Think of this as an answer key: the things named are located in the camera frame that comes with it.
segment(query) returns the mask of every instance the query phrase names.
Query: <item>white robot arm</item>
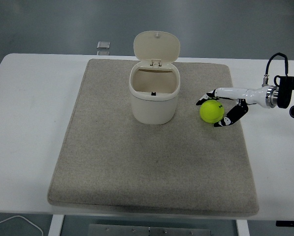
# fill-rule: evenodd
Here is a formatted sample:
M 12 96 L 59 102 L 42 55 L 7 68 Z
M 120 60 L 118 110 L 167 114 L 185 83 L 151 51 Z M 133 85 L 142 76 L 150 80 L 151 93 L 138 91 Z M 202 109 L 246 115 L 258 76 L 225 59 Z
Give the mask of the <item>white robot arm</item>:
M 215 123 L 214 126 L 232 125 L 242 118 L 248 112 L 248 106 L 252 104 L 259 104 L 264 108 L 273 108 L 277 105 L 276 86 L 264 86 L 259 89 L 244 89 L 244 88 L 217 88 L 206 93 L 196 105 L 202 105 L 208 100 L 231 99 L 238 102 L 238 104 L 228 112 L 220 122 Z
M 276 76 L 274 83 L 276 86 L 268 85 L 268 69 L 269 64 L 275 56 L 285 58 L 285 73 L 286 76 Z M 259 89 L 244 89 L 244 88 L 217 88 L 206 93 L 200 98 L 196 105 L 202 105 L 208 100 L 230 99 L 237 102 L 228 114 L 219 122 L 215 123 L 215 127 L 232 125 L 241 119 L 248 112 L 248 105 L 259 104 L 264 108 L 274 108 L 276 105 L 279 108 L 287 108 L 290 104 L 292 91 L 294 90 L 294 77 L 288 76 L 288 59 L 282 53 L 273 55 L 266 67 L 266 72 L 262 84 Z M 294 118 L 294 106 L 290 108 L 290 116 Z

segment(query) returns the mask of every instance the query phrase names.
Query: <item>white trash can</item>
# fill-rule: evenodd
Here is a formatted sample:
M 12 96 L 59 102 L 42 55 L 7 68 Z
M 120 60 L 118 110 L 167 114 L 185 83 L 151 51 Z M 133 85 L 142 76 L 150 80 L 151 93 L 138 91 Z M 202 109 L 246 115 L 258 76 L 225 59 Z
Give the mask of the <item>white trash can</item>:
M 141 61 L 131 70 L 129 89 L 134 117 L 144 124 L 164 124 L 174 116 L 180 73 L 171 64 L 180 54 L 173 34 L 146 31 L 136 36 L 133 50 Z

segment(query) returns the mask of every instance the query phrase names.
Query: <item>open lid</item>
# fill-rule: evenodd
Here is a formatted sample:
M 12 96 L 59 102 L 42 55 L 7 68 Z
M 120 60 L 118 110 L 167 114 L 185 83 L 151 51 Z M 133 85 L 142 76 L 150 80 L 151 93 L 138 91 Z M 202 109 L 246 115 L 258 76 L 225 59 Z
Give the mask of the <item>open lid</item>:
M 141 61 L 157 59 L 161 63 L 171 63 L 180 55 L 180 41 L 167 32 L 145 31 L 136 36 L 133 51 Z

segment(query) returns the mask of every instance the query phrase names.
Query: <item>yellow tennis ball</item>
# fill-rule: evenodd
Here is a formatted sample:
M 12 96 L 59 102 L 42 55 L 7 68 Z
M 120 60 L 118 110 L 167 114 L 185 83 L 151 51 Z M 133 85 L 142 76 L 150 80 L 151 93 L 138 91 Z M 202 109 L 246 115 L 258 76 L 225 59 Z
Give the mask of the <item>yellow tennis ball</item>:
M 205 101 L 200 107 L 200 117 L 207 123 L 216 123 L 221 121 L 225 109 L 220 102 L 216 100 Z

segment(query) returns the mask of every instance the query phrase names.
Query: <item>gray carpet mat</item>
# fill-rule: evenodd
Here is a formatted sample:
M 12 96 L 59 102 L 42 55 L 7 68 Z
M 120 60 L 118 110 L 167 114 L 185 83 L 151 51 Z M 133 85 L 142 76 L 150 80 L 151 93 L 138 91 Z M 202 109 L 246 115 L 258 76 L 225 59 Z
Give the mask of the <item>gray carpet mat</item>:
M 247 216 L 258 212 L 240 122 L 215 128 L 195 104 L 206 92 L 232 87 L 229 68 L 174 65 L 178 107 L 164 125 L 132 115 L 128 88 L 137 61 L 88 62 L 49 187 L 57 206 L 168 214 Z M 225 112 L 235 102 L 222 100 Z

